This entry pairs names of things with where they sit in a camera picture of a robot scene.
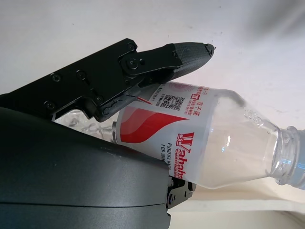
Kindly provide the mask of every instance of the wahaha logo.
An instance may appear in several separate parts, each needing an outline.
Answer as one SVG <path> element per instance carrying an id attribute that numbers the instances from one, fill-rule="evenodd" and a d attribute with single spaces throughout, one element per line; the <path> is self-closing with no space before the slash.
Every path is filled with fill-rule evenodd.
<path id="1" fill-rule="evenodd" d="M 183 175 L 186 173 L 184 170 L 184 164 L 187 162 L 187 159 L 185 157 L 187 154 L 191 153 L 193 138 L 194 132 L 178 134 L 177 136 L 174 167 L 174 175 L 176 178 L 183 179 Z"/>

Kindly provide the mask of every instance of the white surface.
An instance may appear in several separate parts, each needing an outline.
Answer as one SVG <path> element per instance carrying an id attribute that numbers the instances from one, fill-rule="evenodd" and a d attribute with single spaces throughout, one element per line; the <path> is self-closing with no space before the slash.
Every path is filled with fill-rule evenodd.
<path id="1" fill-rule="evenodd" d="M 217 47 L 214 57 L 179 81 L 232 89 L 281 128 L 304 129 L 304 12 L 302 0 L 1 0 L 0 94 L 126 37 L 139 51 L 205 42 Z M 272 179 L 244 187 L 305 202 Z"/>
<path id="2" fill-rule="evenodd" d="M 175 212 L 170 229 L 302 229 L 304 223 L 282 212 Z"/>

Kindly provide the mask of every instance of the bottle neck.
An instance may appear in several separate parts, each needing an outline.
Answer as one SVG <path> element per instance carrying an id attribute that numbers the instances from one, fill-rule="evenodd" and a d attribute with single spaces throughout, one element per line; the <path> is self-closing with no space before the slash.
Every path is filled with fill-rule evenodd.
<path id="1" fill-rule="evenodd" d="M 280 185 L 287 184 L 295 170 L 300 151 L 300 136 L 295 127 L 278 131 L 270 177 Z"/>

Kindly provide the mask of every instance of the bottle label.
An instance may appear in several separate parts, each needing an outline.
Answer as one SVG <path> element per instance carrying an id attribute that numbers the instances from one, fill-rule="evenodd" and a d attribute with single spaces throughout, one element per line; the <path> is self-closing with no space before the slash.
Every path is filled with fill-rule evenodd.
<path id="1" fill-rule="evenodd" d="M 199 179 L 210 132 L 215 89 L 169 82 L 149 101 L 135 101 L 120 111 L 118 144 L 168 164 L 170 176 Z"/>

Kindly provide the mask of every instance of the bolt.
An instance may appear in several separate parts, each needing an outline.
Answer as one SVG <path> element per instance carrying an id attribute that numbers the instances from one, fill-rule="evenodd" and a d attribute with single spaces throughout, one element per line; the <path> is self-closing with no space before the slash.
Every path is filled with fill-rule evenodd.
<path id="1" fill-rule="evenodd" d="M 133 44 L 131 44 L 131 43 L 129 43 L 129 44 L 127 45 L 127 48 L 128 48 L 128 50 L 131 51 L 131 52 L 133 52 L 133 51 L 135 50 L 135 46 L 134 46 Z"/>
<path id="2" fill-rule="evenodd" d="M 55 73 L 51 74 L 51 78 L 54 82 L 59 82 L 61 80 L 61 76 Z"/>
<path id="3" fill-rule="evenodd" d="M 98 104 L 102 104 L 102 103 L 103 103 L 103 98 L 102 98 L 101 96 L 97 96 L 97 97 L 95 98 L 95 100 L 96 100 L 96 102 L 97 102 Z"/>
<path id="4" fill-rule="evenodd" d="M 176 51 L 173 51 L 173 57 L 178 58 L 178 54 L 176 53 Z"/>
<path id="5" fill-rule="evenodd" d="M 77 77 L 79 80 L 84 80 L 84 79 L 86 79 L 86 73 L 83 72 L 83 71 L 77 71 L 77 72 L 76 72 L 76 77 Z"/>
<path id="6" fill-rule="evenodd" d="M 176 195 L 171 194 L 169 198 L 169 204 L 172 204 L 176 200 Z"/>
<path id="7" fill-rule="evenodd" d="M 48 110 L 54 110 L 55 108 L 55 104 L 51 101 L 46 101 L 44 104 Z"/>
<path id="8" fill-rule="evenodd" d="M 132 70 L 138 68 L 138 62 L 134 58 L 130 58 L 126 63 L 127 63 L 128 68 L 130 68 Z"/>

